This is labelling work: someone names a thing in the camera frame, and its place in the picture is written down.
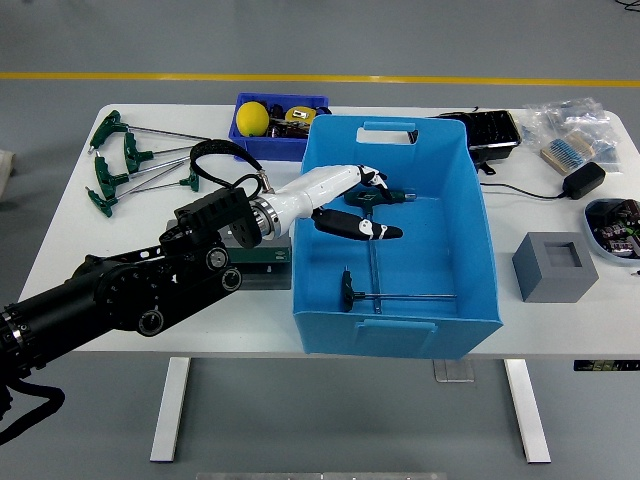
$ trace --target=green t-handle wrench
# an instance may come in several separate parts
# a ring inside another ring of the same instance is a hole
[[[186,133],[177,133],[177,132],[168,132],[166,130],[157,130],[154,128],[145,128],[145,127],[136,127],[134,125],[129,125],[121,121],[120,112],[117,110],[113,110],[109,115],[107,115],[102,123],[98,125],[95,133],[91,137],[89,141],[89,153],[93,153],[96,148],[99,148],[104,144],[104,142],[109,138],[112,133],[115,132],[128,132],[130,130],[137,130],[140,132],[150,132],[150,133],[158,133],[161,135],[170,135],[173,137],[183,137],[190,138],[192,140],[210,140],[206,137],[198,137],[196,135],[187,135]]]

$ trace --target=table leg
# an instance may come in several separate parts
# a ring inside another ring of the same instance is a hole
[[[507,359],[504,361],[504,365],[507,370],[527,462],[550,463],[549,448],[542,429],[542,421],[536,397],[533,394],[527,363],[522,359]]]
[[[171,357],[169,360],[151,449],[152,462],[173,462],[190,362],[191,359],[188,357]]]

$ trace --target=electronic components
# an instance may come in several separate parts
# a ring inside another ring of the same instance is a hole
[[[636,200],[600,200],[585,210],[593,238],[618,258],[640,259],[640,204]]]

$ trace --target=gray floor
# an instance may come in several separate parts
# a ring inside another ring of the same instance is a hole
[[[0,72],[422,75],[638,80],[640,15],[613,0],[0,3]],[[17,300],[98,110],[229,104],[238,92],[333,105],[518,108],[591,96],[640,145],[637,88],[451,84],[0,80],[0,305]],[[34,380],[60,412],[0,448],[2,478],[195,478],[212,471],[444,471],[451,479],[635,479],[634,373],[529,362],[551,449],[527,465],[500,361],[473,385],[430,362],[193,362],[174,464],[148,462],[168,359],[70,354]],[[16,397],[4,426],[35,405]]]

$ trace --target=plastic bag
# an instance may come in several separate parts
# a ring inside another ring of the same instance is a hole
[[[571,161],[560,173],[570,173],[588,161],[597,162],[607,172],[620,171],[615,150],[618,138],[602,104],[593,98],[525,105],[525,108],[521,121],[522,143],[540,151],[547,161],[545,149],[548,152],[561,145],[561,153],[569,152]],[[573,142],[584,149],[575,151]]]

